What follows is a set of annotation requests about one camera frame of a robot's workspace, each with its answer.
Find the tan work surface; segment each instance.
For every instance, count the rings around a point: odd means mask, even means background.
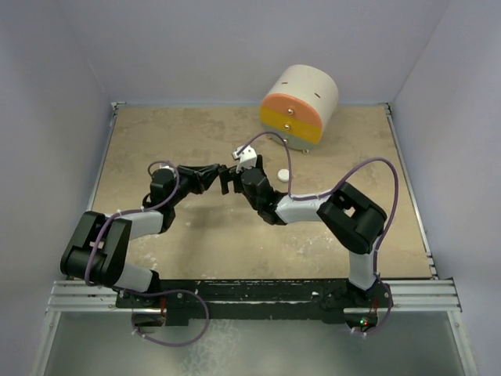
[[[231,153],[262,130],[257,107],[124,107],[99,181],[93,209],[111,213],[138,208],[149,192],[146,167],[168,159],[176,165],[234,165]],[[287,168],[282,146],[264,136],[253,147],[263,155],[272,186],[287,191],[276,174]],[[328,190],[353,166],[386,157],[398,169],[400,198],[379,259],[383,277],[430,277],[416,214],[383,107],[341,107],[320,144],[309,154],[291,151],[293,193]],[[389,214],[393,178],[372,163],[350,178]],[[245,197],[222,196],[219,181],[175,208],[172,227],[133,240],[127,260],[155,269],[161,278],[338,278],[349,272],[348,251],[322,222],[270,226]]]

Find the white bottle cap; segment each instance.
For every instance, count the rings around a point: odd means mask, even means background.
[[[283,168],[279,171],[276,176],[279,178],[279,180],[283,183],[287,183],[289,181],[289,170],[286,168]]]

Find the gray wall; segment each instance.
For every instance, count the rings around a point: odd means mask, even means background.
[[[110,105],[55,0],[0,2],[0,374],[26,375]]]
[[[482,374],[499,374],[501,2],[452,0],[395,102],[440,277],[454,277]]]
[[[111,99],[256,103],[283,70],[393,100],[450,0],[59,0]]]

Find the white cylinder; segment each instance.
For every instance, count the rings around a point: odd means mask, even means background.
[[[285,94],[313,107],[325,128],[339,101],[336,82],[325,72],[308,65],[288,67],[267,96]]]
[[[261,102],[263,128],[278,132],[289,147],[309,150],[322,137],[337,107],[336,82],[308,65],[288,67]]]

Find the black mounting bracket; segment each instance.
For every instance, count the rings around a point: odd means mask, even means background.
[[[320,320],[344,324],[360,320],[363,313],[345,313],[346,308],[370,311],[377,301],[387,308],[386,287],[376,282],[368,291],[347,279],[311,280],[160,280],[160,291],[184,289],[198,294],[209,308],[211,319],[230,320]],[[160,308],[161,297],[142,298],[120,294],[117,308]],[[192,295],[168,295],[167,326],[185,326],[190,319],[203,319],[204,310]],[[377,324],[377,316],[371,318]]]

